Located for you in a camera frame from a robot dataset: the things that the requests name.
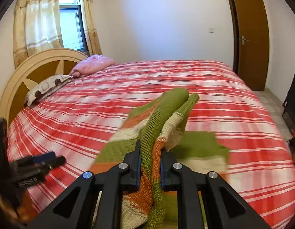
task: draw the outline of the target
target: window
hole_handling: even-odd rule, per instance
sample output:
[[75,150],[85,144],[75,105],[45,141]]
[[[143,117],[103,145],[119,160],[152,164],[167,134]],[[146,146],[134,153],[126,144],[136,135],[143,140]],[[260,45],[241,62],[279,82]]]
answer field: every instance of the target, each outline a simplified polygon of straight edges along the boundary
[[87,53],[79,0],[59,0],[62,42],[65,48]]

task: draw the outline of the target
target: bedsheet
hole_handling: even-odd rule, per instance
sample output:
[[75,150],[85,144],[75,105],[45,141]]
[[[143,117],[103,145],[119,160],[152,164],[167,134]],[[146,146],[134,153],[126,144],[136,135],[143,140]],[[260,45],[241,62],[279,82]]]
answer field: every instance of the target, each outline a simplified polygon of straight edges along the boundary
[[12,121],[8,157],[54,151],[66,164],[29,189],[44,209],[88,170],[129,111],[184,87],[200,96],[186,130],[214,131],[230,149],[227,181],[272,228],[295,213],[295,167],[276,125],[255,94],[215,61],[165,60],[112,65],[67,84]]

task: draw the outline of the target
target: white wall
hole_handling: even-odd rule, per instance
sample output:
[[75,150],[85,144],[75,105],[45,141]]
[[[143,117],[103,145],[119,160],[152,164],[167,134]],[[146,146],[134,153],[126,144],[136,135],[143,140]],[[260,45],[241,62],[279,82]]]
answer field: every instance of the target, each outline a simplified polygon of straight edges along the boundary
[[105,2],[106,0],[93,0],[92,12],[94,17],[94,24],[98,32],[102,54],[114,58],[115,50],[112,49],[110,42]]
[[0,100],[14,68],[13,28],[16,0],[10,5],[0,21]]
[[[104,54],[117,62],[209,59],[233,67],[228,0],[102,1],[111,46]],[[295,66],[295,15],[284,0],[264,3],[270,31],[266,86],[283,101]]]
[[283,102],[295,72],[295,15],[284,0],[264,0],[271,23],[266,86]]

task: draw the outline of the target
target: door frame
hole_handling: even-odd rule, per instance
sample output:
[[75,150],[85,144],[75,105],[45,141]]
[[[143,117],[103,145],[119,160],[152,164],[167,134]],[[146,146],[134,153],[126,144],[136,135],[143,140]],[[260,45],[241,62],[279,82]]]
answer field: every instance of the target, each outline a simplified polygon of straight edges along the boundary
[[235,5],[235,0],[228,0],[230,5],[231,17],[233,20],[233,71],[237,75],[239,74],[239,56],[240,56],[240,36],[239,36],[239,24],[237,17],[237,10]]

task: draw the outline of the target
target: door handle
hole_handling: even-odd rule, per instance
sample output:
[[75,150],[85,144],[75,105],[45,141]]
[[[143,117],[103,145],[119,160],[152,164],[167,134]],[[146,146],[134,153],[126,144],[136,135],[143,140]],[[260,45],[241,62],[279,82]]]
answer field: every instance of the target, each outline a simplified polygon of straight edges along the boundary
[[242,45],[245,45],[245,41],[249,41],[249,40],[245,39],[245,37],[242,36]]

